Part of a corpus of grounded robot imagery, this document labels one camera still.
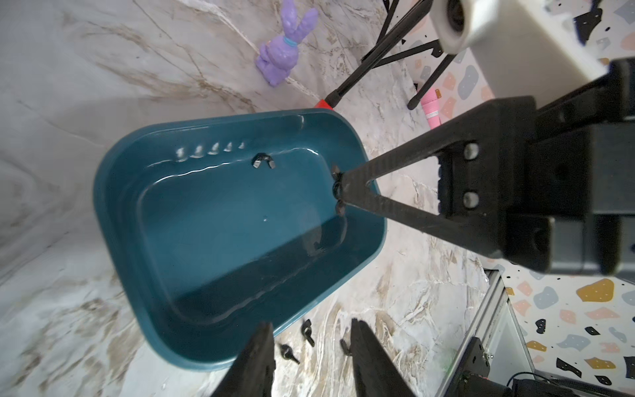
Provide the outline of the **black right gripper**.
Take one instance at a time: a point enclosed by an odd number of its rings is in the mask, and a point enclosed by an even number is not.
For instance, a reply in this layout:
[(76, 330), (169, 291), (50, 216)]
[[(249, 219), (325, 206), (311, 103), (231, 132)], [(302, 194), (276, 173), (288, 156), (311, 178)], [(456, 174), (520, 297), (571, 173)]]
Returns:
[(438, 152), (450, 240), (561, 275), (634, 275), (634, 60)]

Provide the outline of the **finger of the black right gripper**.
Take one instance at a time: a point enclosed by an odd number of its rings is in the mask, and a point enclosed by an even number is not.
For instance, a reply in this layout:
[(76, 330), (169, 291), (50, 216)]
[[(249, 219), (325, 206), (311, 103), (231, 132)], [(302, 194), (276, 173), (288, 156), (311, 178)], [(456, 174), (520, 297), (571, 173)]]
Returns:
[(347, 205), (373, 215), (388, 218), (445, 242), (489, 258), (504, 256), (504, 231), (499, 220), (489, 214), (467, 212), (433, 214), (378, 195), (365, 185), (342, 180), (341, 200)]
[(499, 183), (509, 167), (514, 136), (532, 129), (536, 101), (531, 96), (492, 99), (441, 127), (416, 137), (342, 174), (340, 185), (365, 186), (428, 157), (457, 153), (455, 173), (468, 186)]

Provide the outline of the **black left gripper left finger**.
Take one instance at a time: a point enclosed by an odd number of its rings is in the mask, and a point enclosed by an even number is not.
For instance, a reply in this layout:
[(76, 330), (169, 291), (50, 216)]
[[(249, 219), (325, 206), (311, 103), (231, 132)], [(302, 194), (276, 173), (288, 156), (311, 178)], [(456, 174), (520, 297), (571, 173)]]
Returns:
[(260, 323), (211, 397), (271, 396), (275, 363), (272, 323)]

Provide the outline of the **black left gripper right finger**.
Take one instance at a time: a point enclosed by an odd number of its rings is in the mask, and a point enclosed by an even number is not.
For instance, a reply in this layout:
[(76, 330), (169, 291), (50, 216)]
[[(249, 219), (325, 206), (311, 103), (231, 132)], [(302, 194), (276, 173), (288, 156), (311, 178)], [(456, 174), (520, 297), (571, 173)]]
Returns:
[(351, 351), (357, 396), (414, 396), (368, 323), (352, 319)]

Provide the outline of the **thirteenth black wing nut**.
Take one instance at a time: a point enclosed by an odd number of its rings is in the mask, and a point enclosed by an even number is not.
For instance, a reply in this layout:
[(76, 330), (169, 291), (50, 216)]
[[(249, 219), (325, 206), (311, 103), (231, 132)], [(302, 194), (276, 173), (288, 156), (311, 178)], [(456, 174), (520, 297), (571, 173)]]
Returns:
[(332, 193), (334, 198), (337, 200), (335, 211), (336, 214), (340, 217), (344, 217), (346, 213), (346, 204), (341, 200), (342, 195), (342, 175), (343, 173), (339, 169), (337, 165), (334, 165), (331, 170), (332, 178), (334, 179), (334, 184), (332, 186)]

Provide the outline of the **teal plastic storage box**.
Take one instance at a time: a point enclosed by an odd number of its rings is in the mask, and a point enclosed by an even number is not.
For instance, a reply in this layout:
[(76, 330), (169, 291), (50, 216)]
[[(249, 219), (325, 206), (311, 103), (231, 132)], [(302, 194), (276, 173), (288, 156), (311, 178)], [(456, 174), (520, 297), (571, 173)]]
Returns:
[[(258, 153), (276, 168), (255, 169)], [(228, 367), (262, 322), (282, 332), (372, 262), (383, 218), (336, 214), (334, 165), (367, 155), (336, 112), (155, 124), (122, 138), (94, 210), (142, 333), (171, 365)]]

